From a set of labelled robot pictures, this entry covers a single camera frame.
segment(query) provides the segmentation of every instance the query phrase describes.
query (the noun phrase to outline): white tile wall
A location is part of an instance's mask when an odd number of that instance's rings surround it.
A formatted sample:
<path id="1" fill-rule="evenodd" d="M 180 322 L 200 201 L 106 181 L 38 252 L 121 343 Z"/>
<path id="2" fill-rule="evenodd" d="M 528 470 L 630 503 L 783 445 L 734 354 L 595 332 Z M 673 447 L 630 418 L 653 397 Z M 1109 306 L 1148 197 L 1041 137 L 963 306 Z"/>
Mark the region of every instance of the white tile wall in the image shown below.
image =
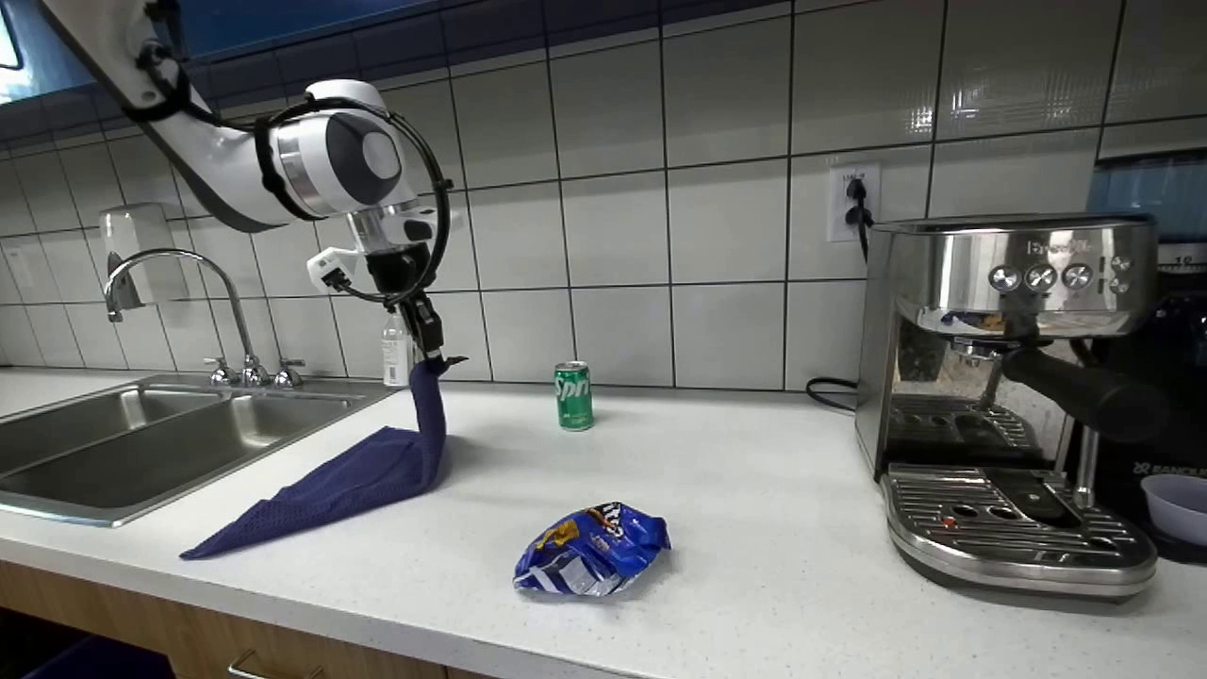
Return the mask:
<path id="1" fill-rule="evenodd" d="M 579 357 L 601 386 L 673 386 L 669 288 L 572 289 Z"/>
<path id="2" fill-rule="evenodd" d="M 557 174 L 548 65 L 463 75 L 452 89 L 472 186 Z"/>
<path id="3" fill-rule="evenodd" d="M 877 221 L 1075 212 L 1098 156 L 1207 148 L 1198 5 L 789 8 L 380 79 L 455 181 L 433 281 L 444 347 L 468 354 L 452 382 L 548 382 L 571 354 L 601 386 L 800 387 L 853 372 L 864 257 L 829 228 L 829 174 L 880 168 Z M 283 85 L 260 89 L 234 117 L 283 106 Z M 138 201 L 234 274 L 269 368 L 286 354 L 376 377 L 386 314 L 316 293 L 301 266 L 351 245 L 347 227 L 225 228 L 131 125 L 0 148 L 0 252 L 22 249 L 18 270 L 0 257 L 0 360 L 240 360 L 225 293 L 196 270 L 177 306 L 106 322 L 93 215 Z"/>
<path id="4" fill-rule="evenodd" d="M 789 162 L 673 168 L 673 280 L 783 280 Z"/>
<path id="5" fill-rule="evenodd" d="M 673 167 L 783 156 L 789 20 L 674 39 L 663 57 Z"/>
<path id="6" fill-rule="evenodd" d="M 572 357 L 571 293 L 482 293 L 496 382 L 551 382 L 556 360 Z"/>
<path id="7" fill-rule="evenodd" d="M 933 215 L 1081 212 L 1098 130 L 941 143 Z"/>
<path id="8" fill-rule="evenodd" d="M 571 280 L 669 281 L 663 174 L 566 181 Z"/>
<path id="9" fill-rule="evenodd" d="M 663 167 L 660 44 L 556 59 L 562 174 Z"/>
<path id="10" fill-rule="evenodd" d="M 941 137 L 1098 125 L 1120 0 L 957 0 Z"/>
<path id="11" fill-rule="evenodd" d="M 28 306 L 0 306 L 0 360 L 40 367 Z"/>
<path id="12" fill-rule="evenodd" d="M 482 288 L 566 288 L 557 186 L 472 191 Z"/>
<path id="13" fill-rule="evenodd" d="M 674 288 L 674 386 L 782 387 L 783 288 Z"/>
<path id="14" fill-rule="evenodd" d="M 942 0 L 884 0 L 797 20 L 791 148 L 933 138 Z"/>
<path id="15" fill-rule="evenodd" d="M 1207 114 L 1207 5 L 1128 0 L 1109 120 Z"/>
<path id="16" fill-rule="evenodd" d="M 47 367 L 82 367 L 63 306 L 30 306 L 30 329 Z"/>
<path id="17" fill-rule="evenodd" d="M 82 367 L 125 368 L 125 352 L 117 343 L 117 329 L 106 315 L 106 306 L 69 306 L 69 315 L 81 340 Z"/>
<path id="18" fill-rule="evenodd" d="M 783 387 L 802 387 L 811 377 L 858 377 L 861 323 L 864 281 L 791 281 Z"/>

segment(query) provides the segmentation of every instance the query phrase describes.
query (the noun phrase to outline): sink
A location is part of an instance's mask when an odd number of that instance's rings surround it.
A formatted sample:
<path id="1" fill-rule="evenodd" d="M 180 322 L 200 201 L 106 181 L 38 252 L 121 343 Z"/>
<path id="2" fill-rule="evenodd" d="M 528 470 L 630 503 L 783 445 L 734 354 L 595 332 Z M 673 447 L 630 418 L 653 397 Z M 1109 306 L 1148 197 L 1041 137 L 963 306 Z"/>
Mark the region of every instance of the sink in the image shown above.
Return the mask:
<path id="1" fill-rule="evenodd" d="M 376 387 L 135 386 L 0 423 L 0 509 L 125 525 L 375 398 Z"/>

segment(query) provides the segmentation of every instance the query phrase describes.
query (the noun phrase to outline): blue cloth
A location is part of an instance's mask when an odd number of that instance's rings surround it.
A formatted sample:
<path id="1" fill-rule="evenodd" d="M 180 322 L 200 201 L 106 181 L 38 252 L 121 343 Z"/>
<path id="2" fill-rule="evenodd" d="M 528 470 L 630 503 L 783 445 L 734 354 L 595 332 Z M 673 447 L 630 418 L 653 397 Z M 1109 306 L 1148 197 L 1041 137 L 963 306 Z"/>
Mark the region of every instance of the blue cloth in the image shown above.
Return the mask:
<path id="1" fill-rule="evenodd" d="M 370 432 L 365 440 L 322 462 L 296 485 L 283 485 L 277 499 L 258 503 L 234 525 L 206 535 L 180 559 L 193 562 L 193 559 L 245 549 L 269 539 L 335 525 L 353 513 L 370 513 L 376 505 L 392 505 L 392 503 L 433 491 L 444 459 L 444 402 L 440 402 L 444 368 L 450 360 L 419 360 L 410 368 L 419 432 L 389 428 L 389 426 Z"/>

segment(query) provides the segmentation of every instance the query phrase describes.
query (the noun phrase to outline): wooden cabinet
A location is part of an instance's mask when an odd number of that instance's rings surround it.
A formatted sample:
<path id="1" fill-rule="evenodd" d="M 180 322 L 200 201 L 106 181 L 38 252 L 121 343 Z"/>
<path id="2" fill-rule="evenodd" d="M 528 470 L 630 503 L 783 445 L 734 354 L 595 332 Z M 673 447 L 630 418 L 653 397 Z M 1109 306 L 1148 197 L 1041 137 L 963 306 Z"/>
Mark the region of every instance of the wooden cabinet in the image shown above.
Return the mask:
<path id="1" fill-rule="evenodd" d="M 162 651 L 180 679 L 477 679 L 10 562 L 0 562 L 0 606 Z"/>

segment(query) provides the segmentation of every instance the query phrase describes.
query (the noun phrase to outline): coffee machine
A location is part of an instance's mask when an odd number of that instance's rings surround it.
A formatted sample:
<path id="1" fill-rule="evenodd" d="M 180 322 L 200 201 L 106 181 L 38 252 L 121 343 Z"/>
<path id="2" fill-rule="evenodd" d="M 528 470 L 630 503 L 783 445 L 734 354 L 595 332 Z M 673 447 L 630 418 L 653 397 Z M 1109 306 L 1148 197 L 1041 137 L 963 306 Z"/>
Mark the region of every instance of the coffee machine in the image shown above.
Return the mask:
<path id="1" fill-rule="evenodd" d="M 942 582 L 1142 591 L 1154 548 L 1095 503 L 1095 466 L 1100 440 L 1154 437 L 1167 398 L 1088 343 L 1151 314 L 1154 221 L 902 221 L 873 228 L 869 266 L 858 437 L 898 549 Z"/>

